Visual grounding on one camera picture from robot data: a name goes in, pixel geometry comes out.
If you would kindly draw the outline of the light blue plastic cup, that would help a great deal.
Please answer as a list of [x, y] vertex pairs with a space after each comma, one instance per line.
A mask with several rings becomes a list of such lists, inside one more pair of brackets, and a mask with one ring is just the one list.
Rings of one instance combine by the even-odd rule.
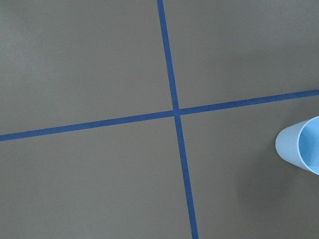
[[278, 155], [286, 162], [318, 175], [319, 173], [319, 118], [289, 126], [276, 137]]

